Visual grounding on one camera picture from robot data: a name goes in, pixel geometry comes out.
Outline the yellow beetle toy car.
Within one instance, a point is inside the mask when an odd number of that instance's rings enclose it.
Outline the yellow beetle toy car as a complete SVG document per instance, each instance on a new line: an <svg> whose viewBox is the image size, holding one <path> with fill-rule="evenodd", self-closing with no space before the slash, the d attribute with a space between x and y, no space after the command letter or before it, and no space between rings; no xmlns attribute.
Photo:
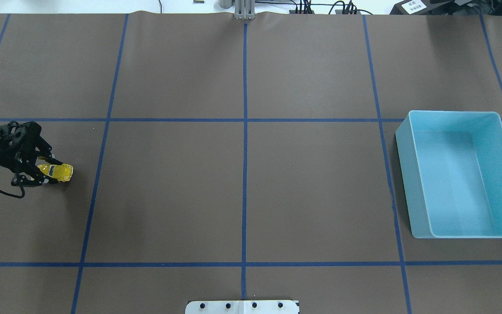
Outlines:
<svg viewBox="0 0 502 314"><path fill-rule="evenodd" d="M46 177L51 177L59 182L70 181L74 173L74 167L70 164L40 164L37 167Z"/></svg>

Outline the light blue plastic bin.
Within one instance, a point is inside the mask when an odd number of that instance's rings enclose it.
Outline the light blue plastic bin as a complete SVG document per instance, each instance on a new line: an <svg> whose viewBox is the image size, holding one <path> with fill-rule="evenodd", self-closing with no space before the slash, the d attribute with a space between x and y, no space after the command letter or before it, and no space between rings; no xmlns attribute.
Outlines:
<svg viewBox="0 0 502 314"><path fill-rule="evenodd" d="M417 239L502 239L502 119L412 110L396 130Z"/></svg>

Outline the aluminium frame post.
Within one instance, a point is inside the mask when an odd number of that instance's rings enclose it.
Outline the aluminium frame post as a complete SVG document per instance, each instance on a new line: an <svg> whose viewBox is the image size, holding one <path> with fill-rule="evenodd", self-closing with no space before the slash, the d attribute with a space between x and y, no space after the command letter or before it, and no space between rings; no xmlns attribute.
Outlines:
<svg viewBox="0 0 502 314"><path fill-rule="evenodd" d="M236 20L255 19L255 0L234 0L233 4Z"/></svg>

